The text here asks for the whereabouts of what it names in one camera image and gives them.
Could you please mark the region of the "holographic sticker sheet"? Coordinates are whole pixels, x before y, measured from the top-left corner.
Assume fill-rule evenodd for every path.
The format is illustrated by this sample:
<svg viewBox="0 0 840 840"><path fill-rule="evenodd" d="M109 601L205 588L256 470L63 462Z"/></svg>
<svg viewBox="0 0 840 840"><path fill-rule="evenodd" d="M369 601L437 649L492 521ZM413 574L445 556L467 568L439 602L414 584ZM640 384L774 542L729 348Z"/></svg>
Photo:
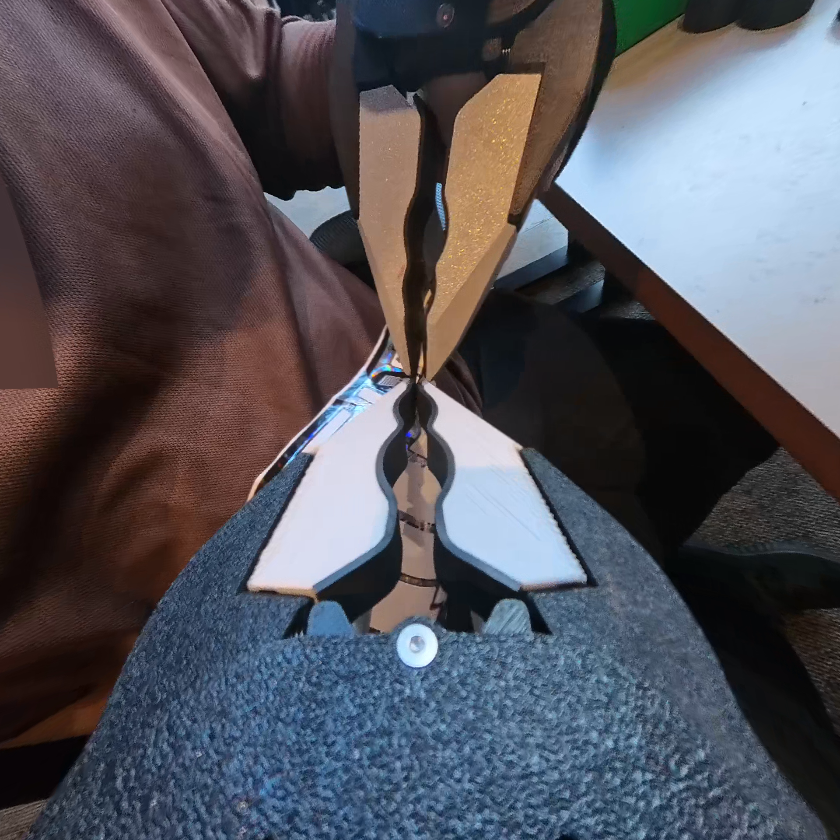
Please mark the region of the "holographic sticker sheet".
<svg viewBox="0 0 840 840"><path fill-rule="evenodd" d="M299 477L293 480L289 496L248 573L245 585L249 592L252 592L248 589L249 577L259 556L318 448L343 425L368 410L401 382L407 382L401 362L392 341L383 332L378 345L355 377L333 396L309 425L257 476L250 488L248 501L254 500L275 478L290 477L293 468L301 471ZM446 599L434 570L433 559L435 502L440 493L440 485L427 467L426 434L416 421L406 434L406 453L406 469L393 487L402 536L402 568L398 582L381 601L314 601L309 597L296 596L306 598L311 603L308 619L308 623L312 624L310 633L340 633L339 610L350 622L351 632L357 635L387 632L406 617L425 616L431 620L438 617ZM267 591L254 593L275 594Z"/></svg>

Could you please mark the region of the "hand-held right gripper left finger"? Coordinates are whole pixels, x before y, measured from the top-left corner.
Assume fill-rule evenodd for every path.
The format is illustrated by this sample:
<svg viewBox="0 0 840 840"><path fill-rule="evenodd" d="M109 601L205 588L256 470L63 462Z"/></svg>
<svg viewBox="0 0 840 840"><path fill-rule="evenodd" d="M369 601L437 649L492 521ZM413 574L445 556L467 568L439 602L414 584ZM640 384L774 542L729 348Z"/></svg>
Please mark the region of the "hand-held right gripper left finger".
<svg viewBox="0 0 840 840"><path fill-rule="evenodd" d="M394 485L414 424L410 382L321 445L248 579L251 592L314 601L381 601L396 586L403 543Z"/></svg>

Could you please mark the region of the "person's left forearm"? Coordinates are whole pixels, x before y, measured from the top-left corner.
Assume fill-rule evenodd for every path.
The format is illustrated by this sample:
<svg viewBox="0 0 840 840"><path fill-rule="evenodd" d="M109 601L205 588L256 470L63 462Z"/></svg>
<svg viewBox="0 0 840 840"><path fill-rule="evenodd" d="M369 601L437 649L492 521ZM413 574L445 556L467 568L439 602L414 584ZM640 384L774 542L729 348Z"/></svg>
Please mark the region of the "person's left forearm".
<svg viewBox="0 0 840 840"><path fill-rule="evenodd" d="M343 185L329 105L336 23L283 18L251 2L220 5L222 45L207 75L264 191L287 199Z"/></svg>

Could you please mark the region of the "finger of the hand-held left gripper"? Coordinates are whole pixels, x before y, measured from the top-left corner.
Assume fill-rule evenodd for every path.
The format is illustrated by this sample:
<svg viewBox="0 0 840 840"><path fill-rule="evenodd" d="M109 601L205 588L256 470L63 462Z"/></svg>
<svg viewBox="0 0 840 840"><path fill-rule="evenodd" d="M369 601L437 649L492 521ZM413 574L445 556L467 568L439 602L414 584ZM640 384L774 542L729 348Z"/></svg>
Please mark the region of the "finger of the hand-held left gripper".
<svg viewBox="0 0 840 840"><path fill-rule="evenodd" d="M417 189L422 122L395 88L360 94L360 234L403 369L410 368L404 280L406 217Z"/></svg>
<svg viewBox="0 0 840 840"><path fill-rule="evenodd" d="M497 75L455 119L446 240L426 316L427 379L458 347L517 236L509 215L541 80L539 73Z"/></svg>

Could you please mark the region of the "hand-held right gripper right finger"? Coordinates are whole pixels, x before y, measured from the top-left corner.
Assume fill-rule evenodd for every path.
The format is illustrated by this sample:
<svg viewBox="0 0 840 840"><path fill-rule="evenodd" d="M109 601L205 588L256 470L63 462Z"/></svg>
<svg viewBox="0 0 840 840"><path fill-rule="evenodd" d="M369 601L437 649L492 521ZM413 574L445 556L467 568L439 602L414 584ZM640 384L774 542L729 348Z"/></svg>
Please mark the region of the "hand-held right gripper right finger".
<svg viewBox="0 0 840 840"><path fill-rule="evenodd" d="M435 562L443 581L491 579L515 592L586 583L519 444L427 382L423 425L427 467L440 485Z"/></svg>

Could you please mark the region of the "green plastic bin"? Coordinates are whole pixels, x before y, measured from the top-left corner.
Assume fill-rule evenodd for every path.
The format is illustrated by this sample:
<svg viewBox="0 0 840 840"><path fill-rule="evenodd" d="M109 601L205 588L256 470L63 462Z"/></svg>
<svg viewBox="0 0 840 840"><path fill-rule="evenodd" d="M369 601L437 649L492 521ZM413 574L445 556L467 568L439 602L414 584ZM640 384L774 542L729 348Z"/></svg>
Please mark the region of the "green plastic bin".
<svg viewBox="0 0 840 840"><path fill-rule="evenodd" d="M687 1L614 1L616 51L620 56L685 13Z"/></svg>

